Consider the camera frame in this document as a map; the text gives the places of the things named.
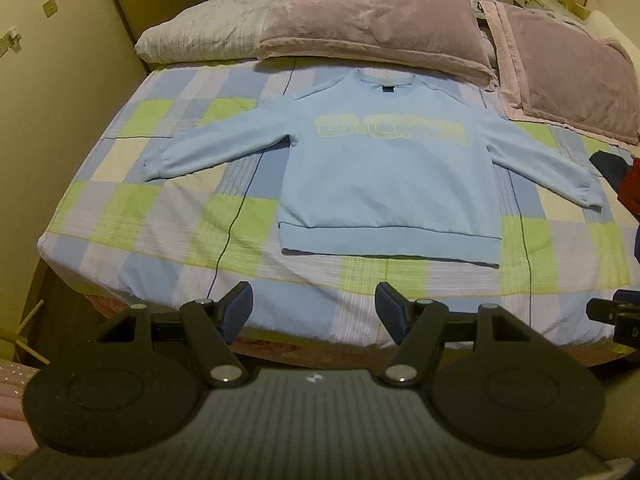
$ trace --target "dark clothing item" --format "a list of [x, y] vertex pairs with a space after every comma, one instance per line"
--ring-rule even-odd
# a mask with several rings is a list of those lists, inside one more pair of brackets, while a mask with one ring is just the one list
[[[625, 179], [627, 173], [632, 170], [632, 167], [625, 162], [625, 159], [619, 155], [614, 155], [613, 153], [595, 152], [590, 156], [589, 160], [613, 188], [613, 191], [615, 191], [616, 193], [620, 193], [620, 187], [623, 180]], [[636, 220], [640, 221], [640, 215], [629, 209], [624, 202], [620, 201], [620, 203], [625, 206], [633, 216], [636, 217]], [[638, 231], [636, 231], [634, 256], [636, 257], [638, 263], [640, 263], [640, 228], [638, 228]]]
[[595, 152], [589, 160], [617, 193], [622, 179], [631, 166], [621, 156], [607, 152]]
[[618, 200], [634, 215], [640, 214], [640, 159], [634, 159], [633, 166], [620, 182]]

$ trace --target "pillow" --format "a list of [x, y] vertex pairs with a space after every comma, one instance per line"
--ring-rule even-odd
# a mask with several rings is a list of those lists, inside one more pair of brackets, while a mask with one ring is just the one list
[[386, 61], [497, 84], [472, 0], [276, 0], [256, 54]]
[[273, 1], [209, 0], [147, 29], [136, 52], [149, 63], [255, 57]]
[[482, 2], [494, 35], [508, 118], [638, 144], [638, 80], [625, 49], [539, 12]]

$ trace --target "pink fabric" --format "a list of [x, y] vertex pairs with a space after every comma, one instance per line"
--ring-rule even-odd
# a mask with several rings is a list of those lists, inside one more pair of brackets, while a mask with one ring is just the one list
[[631, 60], [540, 13], [482, 2], [494, 36], [508, 118], [567, 126], [609, 144], [638, 144], [640, 97]]
[[276, 0], [256, 54], [393, 62], [497, 83], [472, 0]]
[[103, 296], [91, 296], [87, 294], [85, 297], [91, 302], [94, 309], [107, 319], [111, 319], [127, 307], [125, 303], [119, 300], [112, 300], [111, 298], [104, 298]]
[[38, 449], [22, 412], [22, 394], [38, 370], [0, 361], [0, 453], [25, 456]]

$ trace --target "sweatshirt cuff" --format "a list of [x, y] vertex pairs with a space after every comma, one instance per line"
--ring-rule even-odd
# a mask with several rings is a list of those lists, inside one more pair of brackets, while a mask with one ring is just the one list
[[160, 170], [162, 169], [162, 153], [153, 152], [142, 166], [142, 176], [145, 182], [161, 178]]
[[602, 207], [602, 188], [599, 186], [595, 178], [590, 178], [587, 182], [586, 190], [582, 196], [582, 205], [584, 207]]

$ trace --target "wall switch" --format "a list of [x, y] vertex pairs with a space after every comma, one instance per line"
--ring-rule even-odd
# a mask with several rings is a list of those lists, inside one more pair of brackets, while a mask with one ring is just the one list
[[44, 13], [47, 15], [47, 18], [53, 16], [56, 12], [58, 12], [58, 4], [55, 0], [48, 0], [42, 4], [42, 8], [44, 9]]
[[7, 52], [9, 52], [9, 45], [5, 38], [0, 38], [0, 57], [4, 56]]

